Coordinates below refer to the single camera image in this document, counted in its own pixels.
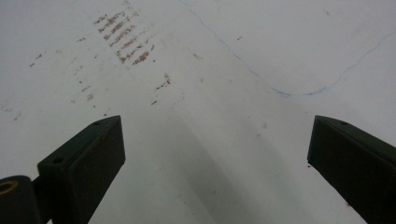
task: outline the reddish-brown stain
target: reddish-brown stain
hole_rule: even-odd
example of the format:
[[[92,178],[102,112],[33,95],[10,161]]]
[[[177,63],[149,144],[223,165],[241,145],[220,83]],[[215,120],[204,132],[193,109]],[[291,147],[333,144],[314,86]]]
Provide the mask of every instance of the reddish-brown stain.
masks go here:
[[[145,60],[147,59],[148,56],[149,56],[149,52],[148,52],[148,51],[144,52],[142,55],[139,56],[138,59],[136,59],[136,60],[134,61],[133,65],[145,61]]]

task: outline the rust stain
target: rust stain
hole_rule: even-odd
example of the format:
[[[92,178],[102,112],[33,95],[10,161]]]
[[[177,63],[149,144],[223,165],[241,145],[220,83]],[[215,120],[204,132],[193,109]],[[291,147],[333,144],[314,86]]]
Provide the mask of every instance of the rust stain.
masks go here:
[[[125,37],[126,35],[128,35],[133,29],[135,28],[134,25],[131,25],[130,27],[126,28],[125,30],[123,30],[119,36],[116,37],[116,39],[114,40],[113,43],[110,44],[110,47],[113,47],[113,45],[117,44],[123,37]]]
[[[119,18],[119,16],[125,16],[125,12],[124,11],[122,11],[122,12],[119,12],[119,13],[117,13],[116,15],[114,15],[112,18],[110,18],[110,19],[107,19],[107,23],[102,27],[102,28],[100,28],[98,31],[99,31],[99,33],[102,33],[108,26],[110,26],[111,24],[113,24],[115,21],[116,21],[116,19],[118,19]]]
[[[126,48],[128,48],[129,46],[131,46],[131,45],[136,41],[136,39],[137,39],[137,36],[135,36],[134,38],[128,40],[128,42],[126,42],[126,43],[122,46],[121,49],[126,49]]]
[[[149,52],[148,52],[148,51],[144,52],[142,55],[140,55],[140,56],[139,56],[139,58],[138,58],[138,59],[136,59],[136,60],[134,61],[133,65],[135,65],[135,64],[138,64],[138,63],[141,63],[141,62],[145,61],[145,60],[146,60],[146,58],[147,58],[148,56],[149,56]]]
[[[114,33],[116,33],[125,22],[129,21],[129,17],[127,17],[124,21],[120,21],[110,32],[110,34],[105,35],[105,40],[108,40],[112,35],[114,35]]]
[[[107,14],[105,16],[99,17],[99,19],[97,21],[95,21],[93,24],[97,24],[97,23],[99,23],[101,21],[104,21],[105,18],[107,18]]]
[[[168,76],[168,74],[165,73],[165,82],[161,86],[157,87],[155,90],[159,90],[160,88],[167,87],[170,84],[171,84],[171,78]]]
[[[120,50],[117,51],[116,54],[117,54],[117,56],[119,56],[119,59],[121,60],[121,62],[122,62],[122,63],[125,63],[125,61],[126,61],[127,59],[131,58],[131,57],[134,55],[135,52],[136,52],[136,49],[134,49],[131,53],[127,54],[125,57],[121,57],[121,55],[120,55]]]

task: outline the smudge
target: smudge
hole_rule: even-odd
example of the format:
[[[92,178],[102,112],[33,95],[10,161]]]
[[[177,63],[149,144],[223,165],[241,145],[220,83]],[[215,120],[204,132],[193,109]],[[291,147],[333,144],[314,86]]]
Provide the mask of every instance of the smudge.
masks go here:
[[[77,42],[81,42],[81,41],[83,41],[83,40],[86,40],[86,38],[85,38],[85,37],[82,37],[82,38],[79,39]]]
[[[18,118],[21,116],[21,112],[18,114],[18,116],[17,117],[15,117],[15,119],[14,120],[18,120]]]
[[[86,88],[82,89],[81,92],[84,92],[85,90],[89,89],[91,86],[87,86]]]
[[[148,51],[144,52],[142,55],[139,56],[139,59],[134,61],[133,65],[145,61],[148,56],[149,56],[149,52]]]
[[[192,55],[198,60],[202,59],[202,57],[198,56],[196,53],[193,53]]]
[[[93,99],[93,94],[92,93],[87,95],[87,101],[90,101],[91,99]]]

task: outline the dirt spot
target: dirt spot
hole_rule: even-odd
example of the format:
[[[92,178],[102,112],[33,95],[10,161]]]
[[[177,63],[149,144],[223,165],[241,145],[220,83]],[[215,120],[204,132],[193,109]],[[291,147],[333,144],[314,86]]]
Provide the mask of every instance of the dirt spot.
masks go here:
[[[149,56],[149,52],[148,52],[148,51],[144,52],[142,55],[139,56],[139,59],[136,59],[136,60],[134,61],[133,65],[145,61],[145,60],[147,59],[148,56]]]
[[[201,60],[201,59],[202,59],[202,57],[198,56],[196,53],[193,53],[192,55],[194,56],[194,58],[196,58],[196,59],[198,59],[198,60]]]
[[[86,88],[82,89],[81,92],[84,92],[85,90],[89,89],[91,86],[87,86]]]
[[[92,99],[93,99],[93,94],[92,93],[88,94],[87,95],[87,101],[90,101]]]
[[[18,120],[18,118],[21,116],[21,112],[17,115],[17,117],[14,118],[14,120]]]

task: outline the white floor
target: white floor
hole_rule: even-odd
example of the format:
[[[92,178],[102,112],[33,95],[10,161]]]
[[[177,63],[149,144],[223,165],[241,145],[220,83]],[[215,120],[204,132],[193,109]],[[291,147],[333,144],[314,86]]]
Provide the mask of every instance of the white floor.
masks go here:
[[[90,223],[364,223],[306,154],[315,115],[396,146],[395,11],[1,1],[0,178],[121,115],[127,162]]]

